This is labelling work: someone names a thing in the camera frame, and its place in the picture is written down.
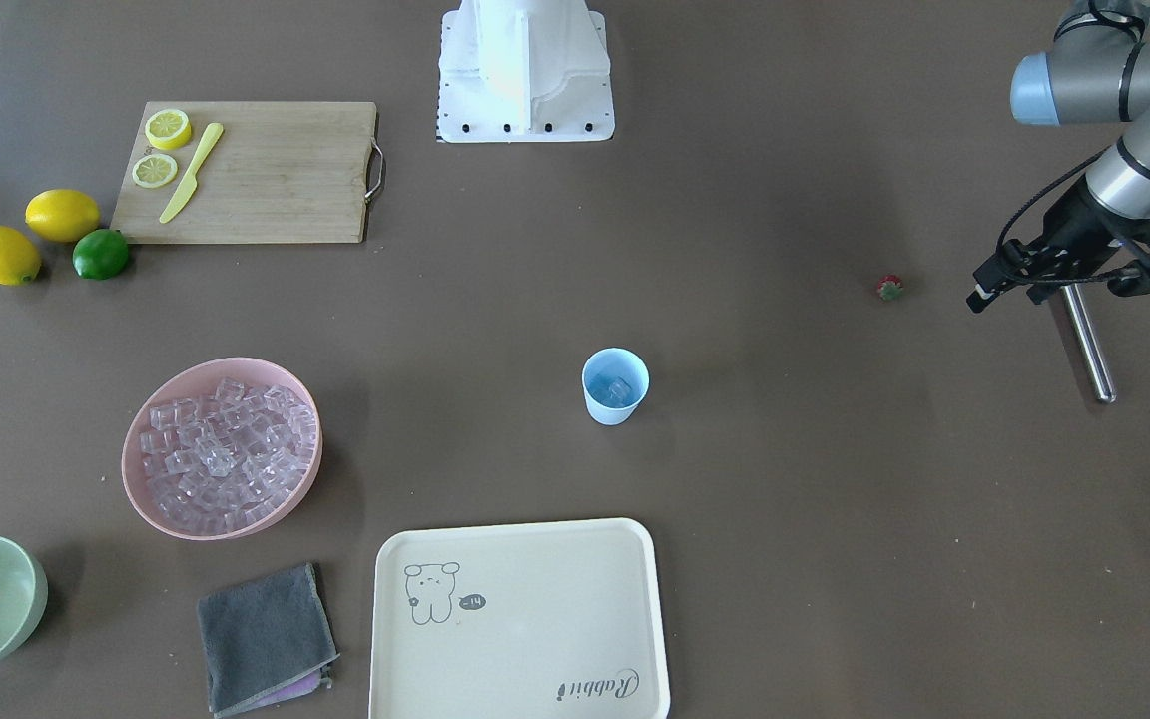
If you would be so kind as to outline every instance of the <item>yellow-green knife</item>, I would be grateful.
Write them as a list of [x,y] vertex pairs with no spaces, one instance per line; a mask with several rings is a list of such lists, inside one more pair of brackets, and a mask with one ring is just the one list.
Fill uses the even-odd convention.
[[216,145],[216,140],[220,140],[220,132],[224,132],[224,125],[220,123],[210,123],[205,131],[201,131],[201,140],[198,141],[198,148],[193,151],[193,159],[189,160],[189,167],[184,169],[183,176],[179,176],[177,191],[171,194],[168,206],[159,215],[160,223],[171,222],[171,217],[177,216],[179,209],[183,209],[189,199],[193,197],[193,191],[198,190],[198,178],[195,177],[198,168],[201,167],[201,161],[207,159],[207,154]]

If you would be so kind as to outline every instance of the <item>lime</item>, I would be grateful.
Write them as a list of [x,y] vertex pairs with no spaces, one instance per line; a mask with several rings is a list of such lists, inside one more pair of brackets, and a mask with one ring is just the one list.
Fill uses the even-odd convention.
[[183,109],[159,109],[145,122],[145,137],[150,138],[150,145],[159,150],[183,147],[192,136],[189,115]]
[[74,269],[87,281],[108,281],[122,273],[131,252],[120,231],[90,231],[74,246]]
[[154,152],[132,165],[132,182],[154,190],[156,186],[163,186],[163,184],[171,182],[175,173],[177,173],[175,158]]
[[24,223],[41,239],[74,242],[99,227],[100,205],[77,190],[48,190],[29,201]]
[[38,276],[41,255],[15,228],[0,224],[0,284],[23,284]]

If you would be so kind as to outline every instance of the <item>white tray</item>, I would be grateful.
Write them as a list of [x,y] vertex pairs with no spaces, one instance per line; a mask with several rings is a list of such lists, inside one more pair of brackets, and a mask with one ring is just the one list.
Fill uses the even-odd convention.
[[668,702],[654,546],[632,519],[379,549],[370,719],[662,719]]

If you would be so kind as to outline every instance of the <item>cup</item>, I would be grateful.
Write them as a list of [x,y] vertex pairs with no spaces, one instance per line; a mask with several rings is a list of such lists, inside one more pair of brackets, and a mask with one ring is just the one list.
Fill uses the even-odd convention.
[[647,365],[619,346],[593,352],[584,362],[583,378],[588,413],[607,427],[629,419],[651,388]]

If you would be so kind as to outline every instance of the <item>cutting board handle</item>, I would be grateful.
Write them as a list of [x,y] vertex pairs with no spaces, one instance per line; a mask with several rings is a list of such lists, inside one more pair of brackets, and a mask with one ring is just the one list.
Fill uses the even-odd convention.
[[[361,196],[361,201],[363,205],[369,205],[371,197],[379,194],[381,188],[384,188],[384,153],[379,150],[379,145],[375,143],[375,138],[370,138],[370,152],[379,158],[379,169],[378,177],[375,178],[375,186],[367,188],[367,194]],[[367,174],[370,174],[370,167],[368,165]]]

